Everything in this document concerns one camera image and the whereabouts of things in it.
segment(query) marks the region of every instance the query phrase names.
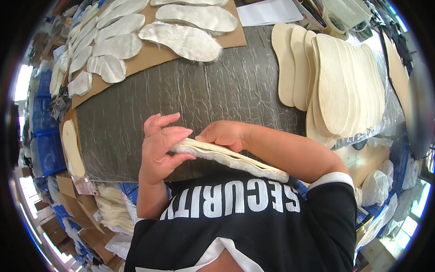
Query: white sleeve trim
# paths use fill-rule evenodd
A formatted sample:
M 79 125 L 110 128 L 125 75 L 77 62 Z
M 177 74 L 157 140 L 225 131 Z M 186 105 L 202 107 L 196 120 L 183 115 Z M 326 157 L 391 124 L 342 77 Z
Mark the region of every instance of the white sleeve trim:
M 349 184 L 352 187 L 352 190 L 355 190 L 352 178 L 348 174 L 342 173 L 342 172 L 332 172 L 332 173 L 321 176 L 318 180 L 311 183 L 308 186 L 308 191 L 311 190 L 312 188 L 319 186 L 319 185 L 332 183 L 332 182 L 342 182 L 342 183 Z

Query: stack of insoles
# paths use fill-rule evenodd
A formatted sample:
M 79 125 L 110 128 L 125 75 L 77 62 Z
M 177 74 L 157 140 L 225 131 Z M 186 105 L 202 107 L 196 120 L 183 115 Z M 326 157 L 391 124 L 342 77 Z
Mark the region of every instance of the stack of insoles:
M 369 46 L 316 35 L 303 27 L 276 24 L 272 45 L 278 58 L 278 94 L 289 107 L 307 111 L 307 137 L 334 146 L 376 127 L 385 92 Z

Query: left hand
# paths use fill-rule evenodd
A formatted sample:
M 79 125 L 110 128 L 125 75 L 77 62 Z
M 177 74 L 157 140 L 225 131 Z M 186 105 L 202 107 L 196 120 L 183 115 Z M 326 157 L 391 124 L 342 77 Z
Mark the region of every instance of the left hand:
M 162 128 L 177 121 L 180 113 L 161 116 L 156 114 L 144 123 L 145 139 L 142 144 L 142 165 L 139 170 L 139 183 L 155 185 L 169 176 L 175 168 L 195 156 L 187 153 L 167 155 L 169 147 L 187 138 L 192 130 L 183 127 Z

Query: right hand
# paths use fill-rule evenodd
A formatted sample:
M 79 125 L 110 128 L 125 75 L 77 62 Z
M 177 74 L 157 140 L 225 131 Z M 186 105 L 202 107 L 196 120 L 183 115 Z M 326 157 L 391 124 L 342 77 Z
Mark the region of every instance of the right hand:
M 247 149 L 248 126 L 236 121 L 216 121 L 208 125 L 195 140 L 224 145 L 238 153 Z

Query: cardboard sheet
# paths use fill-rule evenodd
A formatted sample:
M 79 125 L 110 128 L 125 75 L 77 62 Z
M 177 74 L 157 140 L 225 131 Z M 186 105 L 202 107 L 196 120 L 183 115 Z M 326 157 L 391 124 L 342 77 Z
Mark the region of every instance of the cardboard sheet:
M 246 46 L 246 40 L 243 34 L 242 24 L 240 22 L 234 0 L 229 0 L 223 8 L 228 10 L 234 17 L 236 17 L 238 22 L 237 28 L 231 33 L 222 36 L 214 36 L 214 38 L 223 48 Z M 99 16 L 104 11 L 104 9 L 100 10 L 97 13 L 97 16 Z M 151 5 L 148 3 L 147 7 L 143 11 L 139 12 L 140 14 L 145 15 L 145 25 L 154 22 L 157 10 L 158 7 L 151 7 Z M 179 58 L 179 56 L 168 47 L 160 46 L 159 48 L 156 44 L 152 42 L 143 41 L 143 47 L 140 50 L 139 54 L 128 60 L 125 60 L 125 64 L 127 66 L 126 77 L 150 68 L 152 66 L 159 65 L 177 58 Z M 81 71 L 86 71 L 86 65 L 83 69 L 73 74 L 73 79 L 75 79 L 75 77 L 80 74 Z M 74 96 L 72 98 L 72 107 L 77 107 L 81 103 L 85 102 L 88 98 L 104 91 L 107 87 L 111 85 L 111 83 L 103 81 L 103 79 L 101 79 L 101 76 L 99 76 L 98 74 L 92 74 L 92 89 L 84 96 Z

